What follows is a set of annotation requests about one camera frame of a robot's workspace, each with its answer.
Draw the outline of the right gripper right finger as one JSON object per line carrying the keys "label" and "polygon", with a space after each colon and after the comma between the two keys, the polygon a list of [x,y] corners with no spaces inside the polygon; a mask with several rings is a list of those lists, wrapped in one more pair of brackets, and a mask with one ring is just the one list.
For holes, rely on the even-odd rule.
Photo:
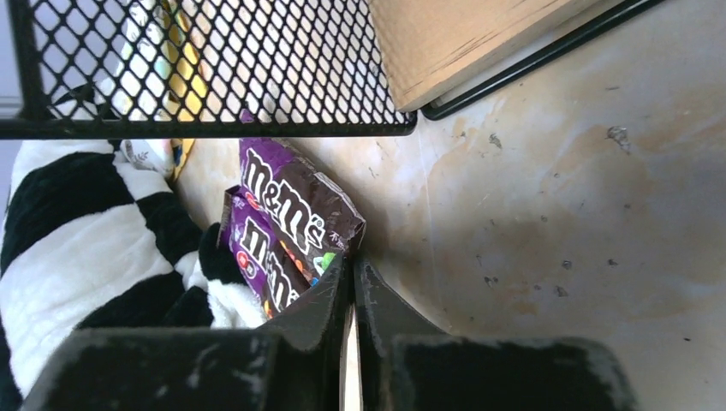
{"label": "right gripper right finger", "polygon": [[352,268],[366,410],[635,410],[625,372],[578,337],[450,335],[400,297],[367,260]]}

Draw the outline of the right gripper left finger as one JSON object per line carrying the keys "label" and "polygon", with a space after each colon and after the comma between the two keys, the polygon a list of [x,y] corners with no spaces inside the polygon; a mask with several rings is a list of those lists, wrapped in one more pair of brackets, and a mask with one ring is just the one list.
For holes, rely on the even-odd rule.
{"label": "right gripper left finger", "polygon": [[348,259],[253,330],[96,329],[51,356],[25,410],[337,410]]}

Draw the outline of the purple m&m bag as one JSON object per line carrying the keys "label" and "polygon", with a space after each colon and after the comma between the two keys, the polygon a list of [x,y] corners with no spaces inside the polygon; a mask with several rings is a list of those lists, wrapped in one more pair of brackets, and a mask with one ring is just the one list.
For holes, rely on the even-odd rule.
{"label": "purple m&m bag", "polygon": [[341,187],[286,140],[241,138],[241,185],[302,276],[314,285],[355,253],[366,220]]}
{"label": "purple m&m bag", "polygon": [[267,318],[276,317],[309,288],[274,230],[241,186],[224,192],[218,241],[232,253],[241,277]]}

